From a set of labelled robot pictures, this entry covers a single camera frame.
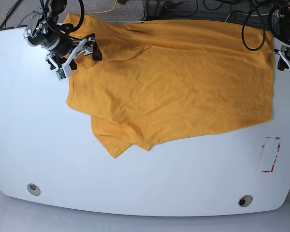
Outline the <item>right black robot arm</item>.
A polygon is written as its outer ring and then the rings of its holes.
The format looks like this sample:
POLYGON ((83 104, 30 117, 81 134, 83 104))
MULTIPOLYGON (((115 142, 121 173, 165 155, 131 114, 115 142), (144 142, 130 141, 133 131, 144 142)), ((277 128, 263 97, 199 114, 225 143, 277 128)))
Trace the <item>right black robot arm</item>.
POLYGON ((93 61, 102 61, 102 53, 95 40, 95 34, 89 34, 82 39, 71 36, 82 26, 85 19, 83 1, 80 4, 80 18, 76 26, 71 23, 58 24, 58 16, 67 5, 66 0, 40 1, 37 11, 30 14, 24 38, 31 46, 41 46, 49 51, 46 62, 51 70, 57 73, 63 72, 64 68, 77 69, 74 59, 82 54, 91 55, 93 61))

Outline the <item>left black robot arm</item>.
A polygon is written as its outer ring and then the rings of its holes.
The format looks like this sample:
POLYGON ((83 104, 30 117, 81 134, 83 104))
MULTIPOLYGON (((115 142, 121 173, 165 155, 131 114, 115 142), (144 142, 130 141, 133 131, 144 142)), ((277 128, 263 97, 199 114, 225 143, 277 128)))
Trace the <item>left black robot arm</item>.
POLYGON ((290 0, 280 0, 273 4, 268 24, 272 35, 283 43, 279 49, 274 50, 279 55, 277 69, 290 71, 290 0))

